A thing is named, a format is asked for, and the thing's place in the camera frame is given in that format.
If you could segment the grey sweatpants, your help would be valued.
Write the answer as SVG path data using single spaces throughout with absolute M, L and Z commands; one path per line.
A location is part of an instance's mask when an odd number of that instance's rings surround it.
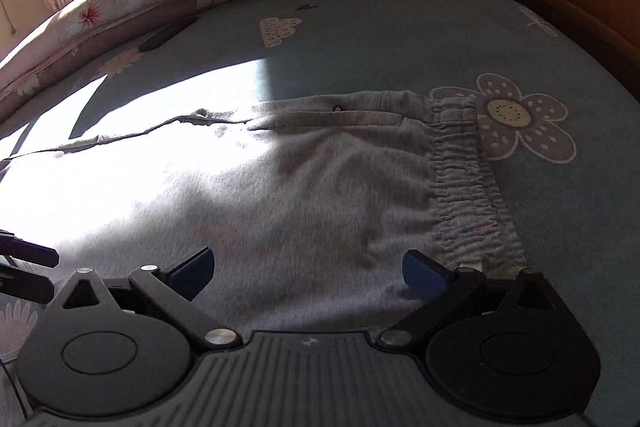
M 54 248 L 55 280 L 123 277 L 204 247 L 198 306 L 254 329 L 382 329 L 418 306 L 401 260 L 510 279 L 524 251 L 462 95 L 358 92 L 199 110 L 10 157 L 1 225 Z

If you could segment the teal floral bed sheet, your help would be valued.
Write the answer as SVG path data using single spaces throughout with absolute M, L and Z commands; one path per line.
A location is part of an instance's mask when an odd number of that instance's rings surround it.
M 596 344 L 588 416 L 639 419 L 639 104 L 598 62 L 512 0 L 233 0 L 149 53 L 142 39 L 43 91 L 2 124 L 7 158 L 171 118 L 412 92 L 523 104 L 480 139 L 526 265 Z

